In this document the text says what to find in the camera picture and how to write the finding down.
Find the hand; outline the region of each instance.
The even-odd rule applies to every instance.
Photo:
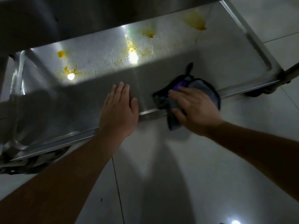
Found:
[[[123,82],[118,87],[113,85],[104,101],[99,124],[100,132],[121,142],[133,133],[138,123],[138,102],[133,98],[130,107],[129,90],[130,86],[124,87]]]
[[[185,87],[178,89],[180,92],[170,90],[169,97],[184,109],[186,115],[178,108],[171,111],[187,129],[209,137],[209,134],[224,122],[218,108],[201,90]]]

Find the forearm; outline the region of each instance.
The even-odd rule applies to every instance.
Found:
[[[299,201],[299,142],[227,122],[208,137],[250,162]]]
[[[48,167],[0,202],[3,223],[74,223],[121,142],[101,133]]]

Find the white tile floor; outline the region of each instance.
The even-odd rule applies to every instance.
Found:
[[[284,69],[299,62],[299,0],[232,2]],[[299,140],[297,83],[299,78],[257,98],[228,98],[222,115],[235,124]],[[299,223],[299,203],[255,168],[185,129],[169,132],[165,119],[140,123],[115,154],[114,165],[125,223]],[[30,178],[1,175],[0,199]],[[112,162],[77,223],[86,220],[123,222]]]

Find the cleaning cloth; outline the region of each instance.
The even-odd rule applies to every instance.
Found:
[[[186,73],[184,75],[179,75],[173,81],[169,83],[168,86],[155,92],[152,96],[155,104],[159,109],[167,110],[167,124],[168,128],[173,131],[181,127],[178,119],[175,115],[170,111],[172,108],[179,108],[182,110],[184,114],[184,110],[175,102],[173,99],[168,97],[169,90],[178,90],[179,86],[188,87],[188,88],[196,88],[203,91],[207,94],[211,101],[216,105],[216,107],[220,110],[221,107],[221,99],[219,94],[216,92],[214,87],[206,82],[205,80],[194,78],[190,73],[193,68],[193,63],[189,63],[186,67]]]

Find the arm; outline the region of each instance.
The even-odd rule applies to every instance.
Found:
[[[169,96],[186,112],[172,110],[182,125],[242,157],[299,201],[299,142],[230,124],[202,91],[179,89]]]
[[[74,223],[100,173],[138,122],[129,85],[113,86],[91,141],[0,201],[1,223]]]

